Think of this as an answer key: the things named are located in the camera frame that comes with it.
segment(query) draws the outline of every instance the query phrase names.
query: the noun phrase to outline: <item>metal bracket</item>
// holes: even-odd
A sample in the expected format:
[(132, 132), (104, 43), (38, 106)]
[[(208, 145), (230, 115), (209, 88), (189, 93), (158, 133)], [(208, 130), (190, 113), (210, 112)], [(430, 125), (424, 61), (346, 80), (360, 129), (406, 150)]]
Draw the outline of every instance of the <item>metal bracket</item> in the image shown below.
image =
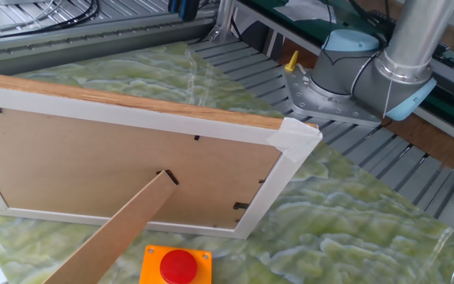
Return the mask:
[(288, 99), (297, 114), (371, 127), (381, 123), (377, 115), (359, 106), (350, 95), (336, 95), (323, 90), (308, 74), (302, 74), (299, 69), (283, 71), (290, 92)]
[(234, 12), (234, 1), (235, 0), (221, 0), (220, 6), (218, 7), (217, 22), (211, 32), (208, 34), (207, 39), (214, 41), (219, 39), (224, 41), (230, 34), (230, 19)]
[(238, 209), (248, 209), (248, 206), (250, 206), (250, 204), (245, 204), (245, 203), (241, 203), (241, 202), (236, 202), (233, 206), (233, 209), (234, 210), (238, 210)]

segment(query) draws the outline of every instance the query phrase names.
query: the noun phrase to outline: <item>metal cylinder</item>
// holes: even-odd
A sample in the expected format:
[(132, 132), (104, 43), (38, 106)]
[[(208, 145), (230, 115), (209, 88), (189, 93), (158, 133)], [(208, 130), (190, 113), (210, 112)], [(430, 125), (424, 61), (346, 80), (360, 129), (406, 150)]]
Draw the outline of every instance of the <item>metal cylinder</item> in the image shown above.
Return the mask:
[(454, 0), (406, 0), (383, 65), (401, 77), (424, 72), (453, 10)]
[(221, 0), (218, 7), (217, 26), (220, 28), (220, 40), (224, 41), (230, 34), (230, 19), (233, 16), (234, 1)]

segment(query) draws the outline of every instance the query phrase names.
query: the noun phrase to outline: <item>wooden frame edge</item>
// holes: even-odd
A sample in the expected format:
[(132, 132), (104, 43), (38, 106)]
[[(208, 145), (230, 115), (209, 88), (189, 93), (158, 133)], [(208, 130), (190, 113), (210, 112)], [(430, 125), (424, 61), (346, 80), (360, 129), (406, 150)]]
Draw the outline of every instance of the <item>wooden frame edge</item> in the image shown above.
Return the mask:
[(4, 75), (0, 75), (0, 88), (20, 92), (38, 93), (42, 95), (50, 95), (68, 99), (78, 99), (93, 103), (106, 103), (120, 107), (132, 107), (141, 110), (177, 114), (190, 118), (208, 119), (211, 121), (227, 122), (264, 129), (279, 129), (281, 125), (280, 118), (268, 118), (256, 114), (238, 113), (234, 111), (219, 110), (205, 106), (174, 103), (169, 101), (161, 101), (158, 99), (136, 97), (133, 95), (122, 95), (113, 92), (73, 87), (63, 84), (48, 83)]

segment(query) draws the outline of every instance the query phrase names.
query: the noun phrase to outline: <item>red button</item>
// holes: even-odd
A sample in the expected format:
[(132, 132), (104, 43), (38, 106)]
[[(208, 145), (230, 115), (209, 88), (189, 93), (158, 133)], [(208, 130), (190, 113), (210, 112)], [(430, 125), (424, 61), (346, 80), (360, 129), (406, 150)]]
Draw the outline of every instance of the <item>red button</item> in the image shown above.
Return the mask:
[(189, 252), (177, 249), (162, 257), (161, 276), (169, 284), (189, 284), (195, 275), (197, 263)]

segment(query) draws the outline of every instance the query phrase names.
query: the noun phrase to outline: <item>white tape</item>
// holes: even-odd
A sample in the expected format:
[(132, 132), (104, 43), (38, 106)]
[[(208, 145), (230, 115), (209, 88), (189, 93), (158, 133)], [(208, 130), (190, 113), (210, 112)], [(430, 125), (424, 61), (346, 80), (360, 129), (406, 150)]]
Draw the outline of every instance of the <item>white tape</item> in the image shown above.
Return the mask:
[(269, 137), (267, 142), (296, 163), (307, 157), (322, 137), (318, 129), (295, 118), (285, 118), (278, 132)]

